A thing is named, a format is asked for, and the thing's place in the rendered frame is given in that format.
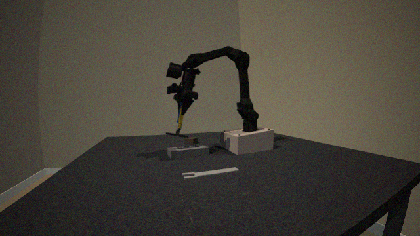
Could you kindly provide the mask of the grey flat forked bar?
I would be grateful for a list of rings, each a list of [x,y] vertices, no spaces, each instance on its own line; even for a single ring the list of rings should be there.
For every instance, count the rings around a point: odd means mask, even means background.
[[[218,175],[218,174],[226,174],[226,173],[230,173],[230,172],[238,172],[239,170],[234,167],[234,168],[224,168],[224,169],[220,169],[220,170],[210,170],[210,171],[205,171],[205,172],[187,172],[187,173],[182,173],[182,175],[184,176],[185,180],[188,179],[197,179],[199,177],[204,177],[204,176],[212,176],[212,175]],[[191,176],[194,175],[194,176]]]

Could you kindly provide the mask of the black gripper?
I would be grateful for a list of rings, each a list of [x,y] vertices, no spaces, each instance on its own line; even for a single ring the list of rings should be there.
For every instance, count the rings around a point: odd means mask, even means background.
[[[183,92],[179,95],[175,94],[173,99],[178,103],[178,113],[180,110],[180,102],[182,102],[181,115],[184,115],[194,101],[193,99],[198,99],[198,93],[195,91],[192,92],[192,89],[195,86],[193,81],[186,79],[182,80],[180,84],[181,83],[183,84]]]

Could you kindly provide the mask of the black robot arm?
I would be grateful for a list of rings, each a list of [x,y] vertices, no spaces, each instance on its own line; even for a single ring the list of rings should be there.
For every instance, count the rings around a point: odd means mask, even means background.
[[[249,77],[247,69],[250,62],[248,53],[233,47],[225,46],[224,48],[216,49],[211,52],[191,54],[182,65],[170,62],[166,77],[179,79],[183,72],[182,80],[188,79],[194,82],[196,75],[201,73],[199,68],[195,69],[196,67],[200,66],[206,61],[210,61],[223,56],[227,56],[235,62],[239,73],[240,101],[237,102],[237,111],[243,119],[242,132],[253,132],[260,130],[257,129],[257,119],[259,118],[259,114],[253,109],[253,104],[251,103],[249,97]],[[176,93],[179,95],[178,92],[179,94],[182,94],[183,92],[182,83],[179,85],[173,83],[171,86],[167,87],[168,94]]]

